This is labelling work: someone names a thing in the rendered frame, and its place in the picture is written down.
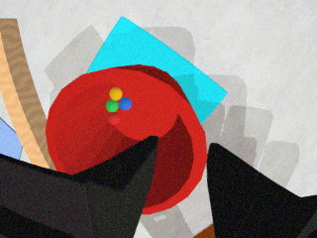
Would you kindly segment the yellow marble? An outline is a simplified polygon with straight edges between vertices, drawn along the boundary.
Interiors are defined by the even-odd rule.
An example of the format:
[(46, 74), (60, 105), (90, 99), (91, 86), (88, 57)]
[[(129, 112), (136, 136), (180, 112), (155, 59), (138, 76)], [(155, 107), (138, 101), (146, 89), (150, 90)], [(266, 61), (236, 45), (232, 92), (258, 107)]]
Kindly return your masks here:
[(122, 98), (122, 90), (120, 90), (119, 87), (112, 87), (111, 90), (110, 90), (110, 96), (111, 96), (111, 99), (114, 99), (114, 100), (119, 100), (120, 98)]

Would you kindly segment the blue marble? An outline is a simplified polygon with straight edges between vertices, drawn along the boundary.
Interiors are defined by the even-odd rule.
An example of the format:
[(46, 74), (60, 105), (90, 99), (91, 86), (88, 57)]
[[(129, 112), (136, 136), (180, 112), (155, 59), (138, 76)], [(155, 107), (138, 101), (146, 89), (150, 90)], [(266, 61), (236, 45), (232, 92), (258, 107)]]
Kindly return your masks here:
[(119, 108), (123, 111), (128, 111), (132, 107), (132, 102), (130, 98), (119, 99)]

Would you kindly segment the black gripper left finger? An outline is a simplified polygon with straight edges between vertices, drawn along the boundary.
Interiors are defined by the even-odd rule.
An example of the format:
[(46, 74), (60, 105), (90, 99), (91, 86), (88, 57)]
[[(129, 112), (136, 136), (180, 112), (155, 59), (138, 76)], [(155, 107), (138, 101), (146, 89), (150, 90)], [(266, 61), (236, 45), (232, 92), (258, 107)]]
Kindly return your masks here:
[(134, 238), (158, 150), (150, 135), (74, 175), (0, 154), (0, 205), (75, 238)]

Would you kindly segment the red marble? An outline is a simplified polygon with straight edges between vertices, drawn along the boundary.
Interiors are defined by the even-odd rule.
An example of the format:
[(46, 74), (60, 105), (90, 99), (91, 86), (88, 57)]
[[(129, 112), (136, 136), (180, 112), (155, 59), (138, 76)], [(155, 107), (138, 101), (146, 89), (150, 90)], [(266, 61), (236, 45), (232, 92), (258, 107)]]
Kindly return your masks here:
[(111, 112), (110, 116), (108, 116), (108, 122), (111, 124), (116, 124), (120, 122), (120, 116), (116, 114), (116, 112)]

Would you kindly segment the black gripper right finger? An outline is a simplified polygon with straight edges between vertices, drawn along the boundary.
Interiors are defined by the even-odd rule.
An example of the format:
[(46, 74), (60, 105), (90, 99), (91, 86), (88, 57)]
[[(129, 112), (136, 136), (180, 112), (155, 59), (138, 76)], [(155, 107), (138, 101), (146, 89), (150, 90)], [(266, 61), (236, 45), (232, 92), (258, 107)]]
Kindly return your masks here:
[(317, 195), (300, 197), (226, 147), (207, 152), (215, 238), (306, 238), (317, 230)]

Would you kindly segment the green marble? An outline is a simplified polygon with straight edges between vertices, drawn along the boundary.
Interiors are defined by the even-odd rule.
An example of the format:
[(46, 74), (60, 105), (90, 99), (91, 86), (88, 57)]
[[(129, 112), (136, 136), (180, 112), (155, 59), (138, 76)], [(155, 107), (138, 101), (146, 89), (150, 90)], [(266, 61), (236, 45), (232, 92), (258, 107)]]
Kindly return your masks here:
[(118, 102), (116, 102), (116, 100), (114, 99), (110, 99), (106, 103), (106, 108), (108, 112), (115, 112), (116, 110), (118, 110), (118, 107)]

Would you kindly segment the red cup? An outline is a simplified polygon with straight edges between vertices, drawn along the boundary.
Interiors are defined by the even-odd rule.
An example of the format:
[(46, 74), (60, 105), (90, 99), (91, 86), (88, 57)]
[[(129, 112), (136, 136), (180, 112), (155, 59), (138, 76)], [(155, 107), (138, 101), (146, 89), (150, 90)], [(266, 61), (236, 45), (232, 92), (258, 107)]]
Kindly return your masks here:
[[(130, 98), (111, 124), (106, 103), (119, 87)], [(120, 99), (122, 99), (120, 98)], [(63, 88), (49, 108), (45, 128), (55, 169), (68, 175), (90, 170), (112, 156), (159, 135), (154, 181), (142, 214), (171, 209), (198, 186), (207, 162), (205, 128), (169, 72), (145, 64), (87, 72)]]

